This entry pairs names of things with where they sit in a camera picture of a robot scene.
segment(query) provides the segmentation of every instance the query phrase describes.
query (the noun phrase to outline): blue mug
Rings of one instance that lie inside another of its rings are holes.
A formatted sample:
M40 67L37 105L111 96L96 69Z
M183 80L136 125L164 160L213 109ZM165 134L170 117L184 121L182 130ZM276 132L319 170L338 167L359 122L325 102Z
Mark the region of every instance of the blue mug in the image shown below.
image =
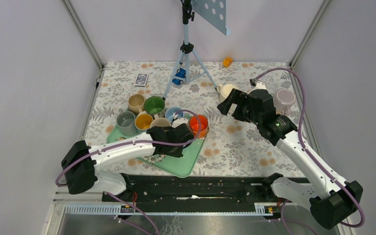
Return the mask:
M165 112L165 118L168 119L168 121L170 121L172 123L173 121L173 115L174 113L176 113L177 111L180 111L182 110L181 108L179 107L172 107L172 108L169 108L166 112ZM177 115L177 118L182 118L184 116L184 113L183 112L179 112L178 115Z

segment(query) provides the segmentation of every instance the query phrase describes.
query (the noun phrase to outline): tray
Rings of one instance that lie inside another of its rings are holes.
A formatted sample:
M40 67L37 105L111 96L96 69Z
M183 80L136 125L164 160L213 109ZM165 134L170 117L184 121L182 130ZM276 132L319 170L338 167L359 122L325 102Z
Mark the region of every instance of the tray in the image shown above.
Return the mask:
M124 136L117 126L114 127L113 131L107 137L107 143L113 143L118 141L120 137L125 137L127 139L132 137ZM201 152L201 148L204 144L205 138L196 139L190 146L185 148L182 151L184 155L181 158L175 158L171 156L166 156L161 162L156 162L155 164L151 164L148 161L144 160L143 158L137 158L138 160L152 165L156 168L164 170L169 174L175 175L179 178L185 178L189 176L194 169L194 165L197 162L198 155Z

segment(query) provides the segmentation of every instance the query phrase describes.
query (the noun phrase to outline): gray leaf pattern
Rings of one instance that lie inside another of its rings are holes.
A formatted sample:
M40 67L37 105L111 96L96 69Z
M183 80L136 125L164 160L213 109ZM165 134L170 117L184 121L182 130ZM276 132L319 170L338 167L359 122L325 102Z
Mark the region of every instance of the gray leaf pattern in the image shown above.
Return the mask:
M204 64L216 84L235 84L245 92L251 89L248 82L250 78L275 67L286 68L286 63L233 62L228 68L223 67L221 62ZM174 66L175 62L109 62L86 131L87 144L106 142L116 123L119 108L127 108L127 99L131 95L162 97ZM133 85L139 72L149 74L146 87ZM192 76L202 72L198 62L191 63ZM261 81L270 94L281 88L292 90L286 72L269 73ZM191 175L262 177L278 172L288 177L303 177L296 165L261 137L254 125L238 122L231 115L220 114L217 109L219 95L206 75L189 84L178 86L172 83L165 102L167 108L177 106L208 118L209 133ZM293 105L291 111L290 119L298 124L298 105ZM108 170L114 173L168 175L136 159L121 162Z

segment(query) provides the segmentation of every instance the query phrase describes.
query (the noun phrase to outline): gray wall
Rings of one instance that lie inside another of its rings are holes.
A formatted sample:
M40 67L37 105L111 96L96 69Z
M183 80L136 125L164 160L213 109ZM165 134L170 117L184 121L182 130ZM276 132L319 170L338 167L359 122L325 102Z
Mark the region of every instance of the gray wall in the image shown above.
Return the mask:
M175 61L180 0L71 0L102 60ZM203 61L290 61L322 0L227 0L224 36L197 15L190 42Z
M0 0L0 235L36 235L97 68L59 0Z
M296 69L324 157L364 187L356 233L376 234L376 0L332 1Z

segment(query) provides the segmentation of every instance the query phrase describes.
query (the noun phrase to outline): red cup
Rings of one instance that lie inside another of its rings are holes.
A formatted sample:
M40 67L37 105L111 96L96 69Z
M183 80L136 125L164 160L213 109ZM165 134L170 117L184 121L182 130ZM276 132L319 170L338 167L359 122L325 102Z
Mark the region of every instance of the red cup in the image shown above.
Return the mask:
M198 119L195 116L191 117L189 120L189 126L194 132L195 136L197 135L198 130L200 130L199 138L203 138L208 132L208 120L204 115L198 115L198 117L200 119L201 126L198 125Z

